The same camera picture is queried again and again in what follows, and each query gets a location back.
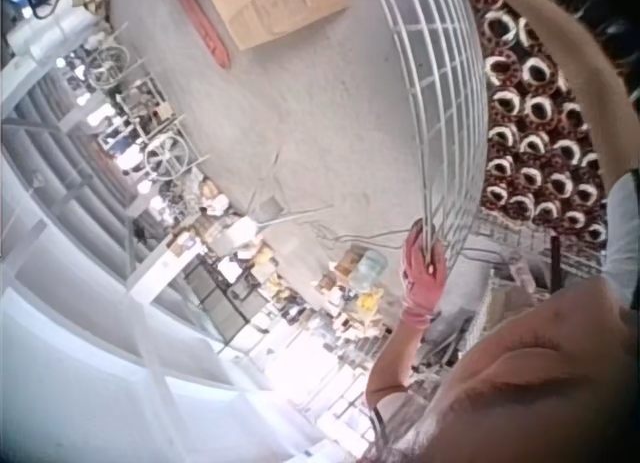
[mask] forearm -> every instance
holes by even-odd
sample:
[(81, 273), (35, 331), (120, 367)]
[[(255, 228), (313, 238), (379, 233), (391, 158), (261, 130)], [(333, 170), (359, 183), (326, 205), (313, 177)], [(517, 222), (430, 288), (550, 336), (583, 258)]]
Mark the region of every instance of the forearm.
[(564, 72), (591, 129), (607, 191), (637, 166), (640, 124), (620, 78), (589, 31), (550, 0), (505, 0)]
[(374, 408), (386, 395), (406, 391), (407, 379), (424, 330), (398, 323), (376, 360), (367, 382), (367, 403)]

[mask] metal shelf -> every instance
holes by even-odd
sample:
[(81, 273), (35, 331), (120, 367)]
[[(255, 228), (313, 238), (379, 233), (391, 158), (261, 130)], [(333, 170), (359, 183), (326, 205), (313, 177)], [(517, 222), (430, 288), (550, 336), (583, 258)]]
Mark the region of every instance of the metal shelf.
[(475, 20), (468, 0), (381, 1), (414, 116), (426, 254), (434, 238), (442, 238), (453, 267), (480, 204), (487, 153), (488, 103)]

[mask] red pipe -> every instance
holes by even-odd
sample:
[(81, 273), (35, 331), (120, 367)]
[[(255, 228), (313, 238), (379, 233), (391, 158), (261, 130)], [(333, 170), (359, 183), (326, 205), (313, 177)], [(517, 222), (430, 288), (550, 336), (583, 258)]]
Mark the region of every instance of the red pipe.
[(191, 23), (200, 34), (202, 41), (213, 55), (220, 68), (226, 70), (231, 66), (231, 56), (220, 38), (217, 30), (213, 27), (207, 15), (200, 7), (198, 0), (179, 0), (182, 8), (189, 16)]

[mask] gloved hand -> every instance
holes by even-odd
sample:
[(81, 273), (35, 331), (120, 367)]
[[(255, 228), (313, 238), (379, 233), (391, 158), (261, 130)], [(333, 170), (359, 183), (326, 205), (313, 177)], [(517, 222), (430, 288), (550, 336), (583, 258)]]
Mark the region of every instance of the gloved hand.
[(426, 265), (423, 250), (422, 221), (413, 224), (404, 243), (402, 279), (405, 286), (402, 321), (424, 330), (429, 326), (447, 279), (444, 245), (437, 240), (431, 250), (431, 263)]

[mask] factory floor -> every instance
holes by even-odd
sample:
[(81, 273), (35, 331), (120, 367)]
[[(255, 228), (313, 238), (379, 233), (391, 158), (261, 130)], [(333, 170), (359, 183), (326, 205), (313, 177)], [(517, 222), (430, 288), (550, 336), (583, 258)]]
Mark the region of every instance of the factory floor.
[[(280, 273), (314, 306), (313, 286), (348, 249), (322, 238), (407, 229), (421, 216), (420, 168), (406, 85), (379, 0), (253, 50), (240, 52), (210, 0), (198, 0), (231, 53), (221, 70), (178, 0), (112, 0), (122, 41), (167, 93), (202, 165), (231, 201), (247, 210), (275, 197), (286, 212), (328, 208), (266, 233)], [(398, 248), (403, 235), (378, 243)], [(398, 249), (383, 283), (399, 298)], [(463, 259), (442, 302), (445, 315), (477, 307), (486, 265)]]

